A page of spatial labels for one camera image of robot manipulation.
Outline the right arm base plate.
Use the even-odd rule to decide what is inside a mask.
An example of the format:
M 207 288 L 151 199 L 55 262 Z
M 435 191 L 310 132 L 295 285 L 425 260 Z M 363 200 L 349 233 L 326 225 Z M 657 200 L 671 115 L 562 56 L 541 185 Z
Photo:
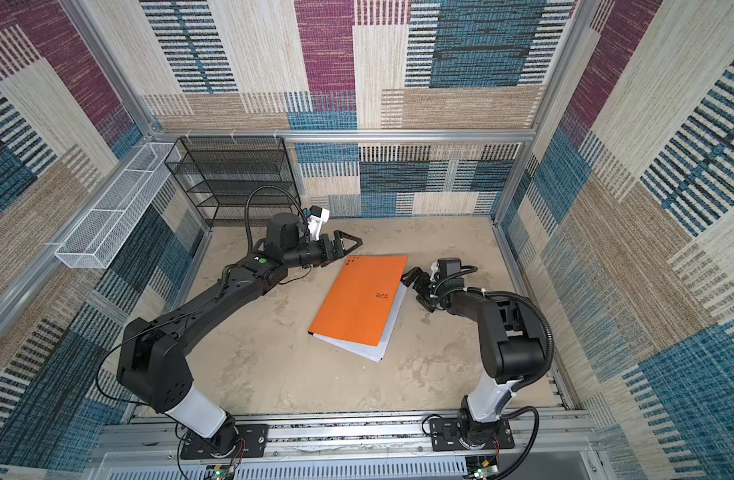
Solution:
M 515 441 L 507 421 L 478 423 L 469 420 L 427 417 L 421 426 L 436 452 L 513 449 Z

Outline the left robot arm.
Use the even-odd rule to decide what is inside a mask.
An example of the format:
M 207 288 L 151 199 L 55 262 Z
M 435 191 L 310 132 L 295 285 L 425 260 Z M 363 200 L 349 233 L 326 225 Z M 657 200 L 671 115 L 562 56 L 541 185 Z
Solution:
M 292 268 L 325 267 L 358 249 L 360 238 L 340 230 L 322 232 L 328 215 L 319 206 L 274 215 L 266 234 L 247 242 L 247 252 L 225 265 L 211 287 L 154 320 L 136 318 L 123 331 L 117 382 L 138 405 L 164 414 L 198 437 L 206 453 L 225 458 L 239 448 L 234 417 L 201 393 L 187 357 L 234 312 L 283 283 Z

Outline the orange black file folder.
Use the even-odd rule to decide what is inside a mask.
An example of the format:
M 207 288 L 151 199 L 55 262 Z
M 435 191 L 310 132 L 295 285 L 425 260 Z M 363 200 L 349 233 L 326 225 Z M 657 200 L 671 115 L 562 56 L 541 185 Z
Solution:
M 308 332 L 376 347 L 407 260 L 406 256 L 348 256 Z

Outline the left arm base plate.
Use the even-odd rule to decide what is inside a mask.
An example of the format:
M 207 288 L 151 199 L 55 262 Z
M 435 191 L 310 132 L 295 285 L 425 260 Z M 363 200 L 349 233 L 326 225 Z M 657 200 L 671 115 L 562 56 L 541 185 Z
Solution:
M 269 426 L 235 424 L 205 439 L 189 430 L 180 449 L 180 460 L 260 458 L 264 455 Z

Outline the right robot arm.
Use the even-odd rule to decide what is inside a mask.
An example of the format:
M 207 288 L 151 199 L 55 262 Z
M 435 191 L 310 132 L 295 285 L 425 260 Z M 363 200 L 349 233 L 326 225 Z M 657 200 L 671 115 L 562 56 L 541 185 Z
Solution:
M 463 449 L 482 449 L 498 439 L 511 419 L 509 403 L 546 375 L 555 354 L 550 325 L 534 302 L 466 285 L 465 277 L 477 271 L 458 258 L 442 258 L 429 272 L 414 267 L 401 277 L 428 312 L 445 311 L 477 326 L 484 373 L 458 410 L 457 442 Z

